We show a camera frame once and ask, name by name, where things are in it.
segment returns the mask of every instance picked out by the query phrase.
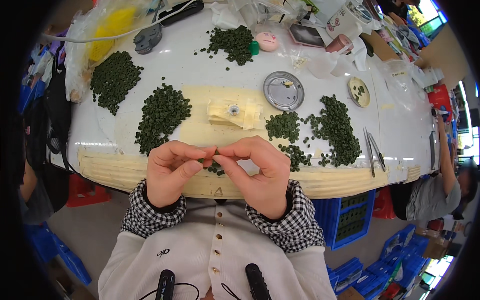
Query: black and white checkered fabric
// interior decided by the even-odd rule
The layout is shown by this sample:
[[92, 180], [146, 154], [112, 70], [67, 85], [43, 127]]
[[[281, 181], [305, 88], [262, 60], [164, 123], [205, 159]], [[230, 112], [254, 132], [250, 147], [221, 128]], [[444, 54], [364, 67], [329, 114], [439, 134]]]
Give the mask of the black and white checkered fabric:
[[180, 197], [180, 204], [171, 213], [160, 214], [153, 210], [145, 202], [143, 191], [146, 186], [146, 180], [138, 183], [137, 187], [129, 196], [130, 208], [123, 218], [123, 225], [120, 231], [129, 231], [143, 238], [147, 238], [157, 231], [166, 227], [174, 227], [183, 220], [187, 211], [185, 197]]
[[[180, 204], [171, 213], [160, 214], [144, 200], [143, 191], [146, 180], [138, 183], [130, 194], [131, 207], [123, 218], [120, 231], [129, 231], [143, 238], [166, 227], [180, 223], [185, 216], [187, 205], [184, 196]], [[285, 253], [298, 252], [309, 246], [323, 246], [325, 243], [323, 230], [313, 218], [315, 208], [310, 199], [303, 193], [298, 181], [289, 180], [287, 191], [292, 194], [292, 210], [279, 222], [270, 223], [248, 204], [245, 211], [250, 221]]]
[[267, 222], [253, 207], [246, 205], [248, 218], [285, 253], [298, 252], [309, 246], [323, 246], [323, 230], [313, 218], [315, 208], [299, 182], [290, 179], [287, 191], [293, 196], [293, 207], [280, 222]]

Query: white fabric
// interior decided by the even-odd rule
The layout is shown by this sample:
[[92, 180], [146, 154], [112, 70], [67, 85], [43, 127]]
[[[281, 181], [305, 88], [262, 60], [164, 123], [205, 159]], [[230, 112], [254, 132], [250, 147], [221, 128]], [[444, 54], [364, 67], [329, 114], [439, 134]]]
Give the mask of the white fabric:
[[[169, 269], [176, 283], [195, 285], [199, 299], [210, 287], [216, 300], [234, 299], [221, 287], [223, 282], [240, 299], [248, 300], [252, 296], [245, 266], [250, 263], [259, 266], [272, 299], [336, 299], [325, 266], [325, 248], [283, 253], [248, 220], [244, 207], [244, 201], [216, 205], [210, 199], [188, 199], [185, 218], [175, 227], [147, 239], [121, 232], [98, 281], [100, 299], [138, 300], [155, 290], [161, 271]], [[196, 295], [193, 287], [175, 286], [173, 299], [194, 300]], [[146, 298], [151, 299], [155, 293]]]

